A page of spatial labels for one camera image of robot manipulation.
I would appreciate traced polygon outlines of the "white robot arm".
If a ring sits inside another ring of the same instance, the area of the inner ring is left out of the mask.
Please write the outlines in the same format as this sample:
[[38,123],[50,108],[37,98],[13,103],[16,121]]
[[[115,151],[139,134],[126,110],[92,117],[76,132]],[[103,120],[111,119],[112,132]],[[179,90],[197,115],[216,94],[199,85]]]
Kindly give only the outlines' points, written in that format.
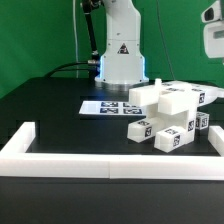
[[98,85],[133,86],[157,78],[224,85],[224,0],[81,0]]

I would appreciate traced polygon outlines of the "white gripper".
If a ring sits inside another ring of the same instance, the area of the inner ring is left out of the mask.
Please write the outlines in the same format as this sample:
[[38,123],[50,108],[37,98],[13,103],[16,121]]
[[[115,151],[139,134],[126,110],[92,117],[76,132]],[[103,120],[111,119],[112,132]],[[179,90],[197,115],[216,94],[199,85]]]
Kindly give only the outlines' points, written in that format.
[[224,58],[224,22],[207,24],[203,31],[204,48],[209,58]]

